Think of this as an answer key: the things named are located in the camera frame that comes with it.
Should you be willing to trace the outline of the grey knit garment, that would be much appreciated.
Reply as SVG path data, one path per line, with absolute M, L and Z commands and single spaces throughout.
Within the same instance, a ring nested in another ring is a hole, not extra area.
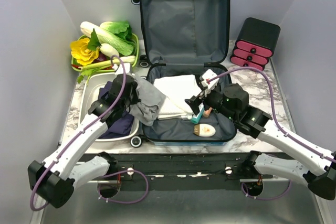
M 131 75 L 138 84 L 136 92 L 140 102 L 131 106 L 130 114 L 145 126 L 152 126 L 159 116 L 159 111 L 166 96 L 152 83 L 137 74 Z

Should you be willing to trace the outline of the purple garment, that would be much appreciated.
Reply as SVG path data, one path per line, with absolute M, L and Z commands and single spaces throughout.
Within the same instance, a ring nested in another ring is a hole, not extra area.
M 98 99 L 106 97 L 107 93 L 112 87 L 112 82 L 108 81 L 103 88 L 99 89 Z M 110 126 L 99 139 L 111 139 L 125 137 L 130 134 L 131 127 L 134 121 L 134 116 L 124 111 L 121 118 L 119 118 L 112 126 Z

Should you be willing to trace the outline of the blue fish print suitcase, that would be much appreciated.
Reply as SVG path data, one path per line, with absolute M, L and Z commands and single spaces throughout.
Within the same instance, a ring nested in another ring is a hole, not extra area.
M 229 49 L 230 0 L 139 0 L 139 7 L 148 82 L 211 70 L 220 75 L 216 91 L 231 83 L 222 64 Z

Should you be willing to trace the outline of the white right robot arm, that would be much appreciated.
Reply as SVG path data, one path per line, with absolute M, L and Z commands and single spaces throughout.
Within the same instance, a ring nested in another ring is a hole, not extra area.
M 241 133 L 264 141 L 290 159 L 251 151 L 240 166 L 239 174 L 252 178 L 275 175 L 303 184 L 315 195 L 335 200 L 335 154 L 316 146 L 299 135 L 277 125 L 270 114 L 249 105 L 249 94 L 238 84 L 226 86 L 222 92 L 203 89 L 185 100 L 194 113 L 205 103 L 230 119 Z

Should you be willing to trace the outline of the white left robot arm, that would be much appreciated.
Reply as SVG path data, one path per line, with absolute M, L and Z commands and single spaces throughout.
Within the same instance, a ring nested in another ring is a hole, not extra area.
M 33 195 L 40 196 L 54 208 L 60 208 L 76 187 L 96 177 L 112 179 L 116 175 L 114 159 L 108 154 L 98 154 L 83 167 L 77 167 L 76 163 L 96 139 L 139 101 L 137 86 L 132 76 L 117 75 L 110 90 L 92 103 L 72 139 L 41 163 L 31 162 L 27 171 Z

